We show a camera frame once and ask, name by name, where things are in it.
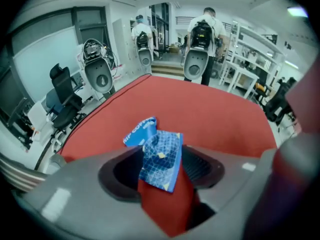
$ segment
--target black pants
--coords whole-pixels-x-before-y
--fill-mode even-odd
[[[211,77],[211,74],[212,74],[212,67],[214,65],[214,57],[209,57],[209,60],[208,60],[208,64],[206,65],[206,68],[203,72],[203,75],[202,75],[202,79],[201,79],[201,84],[204,85],[204,86],[208,86],[209,85],[209,82],[210,82],[210,77]],[[184,77],[184,81],[189,81],[191,82],[190,79]]]

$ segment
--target red cloth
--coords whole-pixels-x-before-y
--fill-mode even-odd
[[[258,105],[219,89],[146,75],[88,115],[60,153],[72,161],[122,148],[123,138],[151,116],[157,118],[158,130],[183,133],[186,145],[249,157],[276,148]],[[195,197],[181,165],[173,193],[141,180],[138,191],[143,209],[169,236],[185,231]]]

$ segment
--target blue patterned paper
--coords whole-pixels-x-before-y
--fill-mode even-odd
[[[142,121],[123,142],[128,147],[143,145],[139,179],[172,193],[180,168],[183,134],[156,130],[156,124],[155,117]]]

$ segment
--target t-shirt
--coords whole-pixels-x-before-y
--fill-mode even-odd
[[[137,36],[139,36],[142,31],[145,32],[146,34],[152,35],[151,28],[148,25],[139,23],[131,31],[132,38],[136,38]]]
[[[210,42],[210,45],[208,47],[208,55],[210,57],[214,57],[216,55],[216,45],[214,38],[218,38],[219,35],[226,36],[226,29],[220,20],[218,20],[215,17],[212,17],[209,14],[204,14],[199,17],[193,18],[190,21],[188,32],[191,32],[192,29],[198,24],[198,22],[201,22],[203,20],[205,20],[205,22],[208,23],[208,25],[214,29],[214,31],[212,31],[212,33],[214,33],[214,36],[212,36],[213,40],[212,42]]]

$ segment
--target white table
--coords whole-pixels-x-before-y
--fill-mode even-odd
[[[223,85],[225,83],[226,78],[227,78],[228,73],[229,73],[229,70],[230,70],[230,67],[232,67],[234,69],[234,75],[233,75],[231,83],[230,83],[230,85],[229,85],[229,87],[227,89],[227,92],[230,93],[232,89],[235,89],[237,84],[238,84],[238,81],[239,81],[241,75],[245,75],[245,76],[247,76],[247,77],[252,79],[252,82],[251,82],[248,90],[246,91],[246,93],[243,96],[245,99],[248,98],[248,96],[252,92],[257,80],[259,79],[259,76],[257,76],[256,74],[254,74],[252,72],[249,72],[245,68],[242,68],[242,67],[240,67],[239,65],[237,65],[235,63],[232,63],[230,61],[226,61],[225,64],[224,64],[223,71],[222,71],[221,79],[219,81],[219,85]]]

